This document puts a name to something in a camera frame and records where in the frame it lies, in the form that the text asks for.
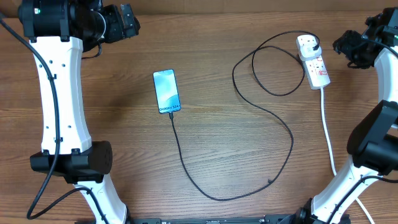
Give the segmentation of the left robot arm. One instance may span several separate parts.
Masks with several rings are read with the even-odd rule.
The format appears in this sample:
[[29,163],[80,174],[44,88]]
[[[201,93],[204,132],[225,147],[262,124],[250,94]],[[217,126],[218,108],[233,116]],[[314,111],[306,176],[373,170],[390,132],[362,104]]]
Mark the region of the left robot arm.
[[139,33],[131,6],[24,0],[18,16],[25,44],[34,54],[43,111],[41,150],[30,157],[32,170],[72,184],[90,206],[95,223],[131,223],[110,177],[111,144],[92,140],[81,89],[85,52]]

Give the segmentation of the white charger plug adapter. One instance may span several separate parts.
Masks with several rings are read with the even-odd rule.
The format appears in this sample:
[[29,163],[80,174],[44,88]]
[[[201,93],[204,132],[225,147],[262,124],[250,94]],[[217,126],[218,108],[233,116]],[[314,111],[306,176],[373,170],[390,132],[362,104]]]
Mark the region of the white charger plug adapter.
[[322,54],[322,48],[318,47],[316,50],[312,45],[299,45],[299,57],[301,61],[313,60]]

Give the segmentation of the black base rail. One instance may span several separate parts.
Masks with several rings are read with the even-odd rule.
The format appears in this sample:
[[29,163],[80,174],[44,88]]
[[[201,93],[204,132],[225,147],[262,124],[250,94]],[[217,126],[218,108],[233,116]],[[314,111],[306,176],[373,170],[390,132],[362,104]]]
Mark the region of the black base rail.
[[128,218],[127,224],[283,224],[299,223],[295,214],[265,215],[264,217],[246,218],[189,218],[162,220],[160,218]]

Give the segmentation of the blue Galaxy smartphone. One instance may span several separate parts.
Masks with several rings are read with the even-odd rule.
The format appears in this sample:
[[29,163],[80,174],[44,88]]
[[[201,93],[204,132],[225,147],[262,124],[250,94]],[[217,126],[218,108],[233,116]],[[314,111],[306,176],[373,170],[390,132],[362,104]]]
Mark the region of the blue Galaxy smartphone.
[[153,73],[155,94],[160,114],[173,113],[182,109],[173,69]]

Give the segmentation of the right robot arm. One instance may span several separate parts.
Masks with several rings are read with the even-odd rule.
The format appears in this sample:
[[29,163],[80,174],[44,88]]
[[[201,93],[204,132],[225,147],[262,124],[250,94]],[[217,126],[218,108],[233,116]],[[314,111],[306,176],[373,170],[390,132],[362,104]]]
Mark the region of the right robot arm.
[[385,8],[365,24],[362,34],[347,30],[333,49],[345,54],[349,68],[376,69],[379,103],[353,129],[348,160],[332,181],[282,223],[350,223],[346,209],[367,187],[387,182],[397,170],[397,137],[388,133],[397,127],[397,8]]

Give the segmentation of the white power strip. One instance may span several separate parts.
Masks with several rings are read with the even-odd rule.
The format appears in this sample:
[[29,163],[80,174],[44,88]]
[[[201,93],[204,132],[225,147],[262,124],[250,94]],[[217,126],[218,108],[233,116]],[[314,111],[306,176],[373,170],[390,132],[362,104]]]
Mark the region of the white power strip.
[[[296,39],[297,49],[299,45],[312,45],[316,47],[317,40],[313,35],[300,35]],[[302,63],[312,90],[319,90],[330,84],[330,78],[322,55],[313,60],[302,61]]]

